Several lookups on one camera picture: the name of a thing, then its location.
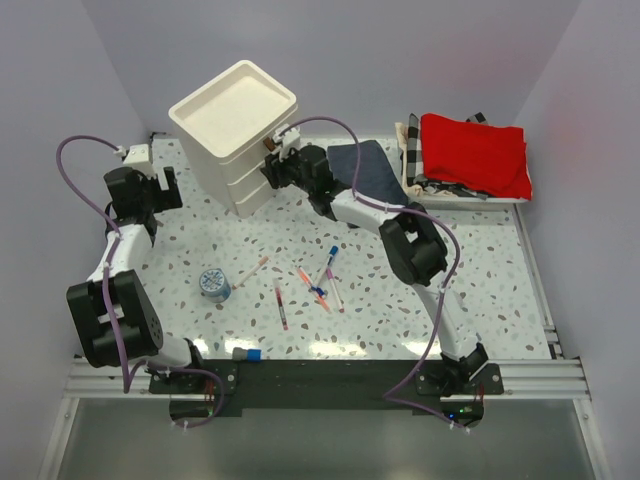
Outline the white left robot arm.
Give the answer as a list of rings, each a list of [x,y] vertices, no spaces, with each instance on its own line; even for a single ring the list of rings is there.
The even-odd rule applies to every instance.
[[[173,368],[173,382],[185,392],[200,390],[207,368],[194,343],[163,331],[139,271],[155,244],[157,213],[183,206],[175,171],[163,169],[166,189],[156,175],[119,167],[104,175],[111,196],[106,216],[107,246],[88,279],[68,288],[67,304],[84,357],[95,368],[144,361]]]

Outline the blue grey glue stick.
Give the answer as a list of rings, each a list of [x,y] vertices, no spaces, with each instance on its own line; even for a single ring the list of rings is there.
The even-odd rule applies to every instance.
[[[234,347],[232,360],[234,362],[259,363],[262,360],[262,353],[259,349]]]

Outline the cream drawer organizer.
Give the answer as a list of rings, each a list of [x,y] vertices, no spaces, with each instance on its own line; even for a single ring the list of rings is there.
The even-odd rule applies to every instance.
[[[241,60],[170,107],[168,116],[201,189],[247,218],[274,195],[261,172],[264,140],[297,109],[293,92]]]

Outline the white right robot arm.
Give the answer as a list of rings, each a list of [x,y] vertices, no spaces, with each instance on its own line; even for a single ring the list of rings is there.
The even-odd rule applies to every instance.
[[[333,221],[377,234],[395,276],[411,286],[421,299],[439,340],[441,359],[430,382],[451,393],[469,392],[481,380],[488,355],[472,326],[463,326],[463,311],[445,300],[461,248],[456,240],[455,260],[447,264],[447,245],[437,220],[413,203],[389,205],[358,192],[335,179],[326,151],[315,145],[283,147],[265,142],[268,154],[261,172],[270,186],[293,185],[307,194],[314,211]]]

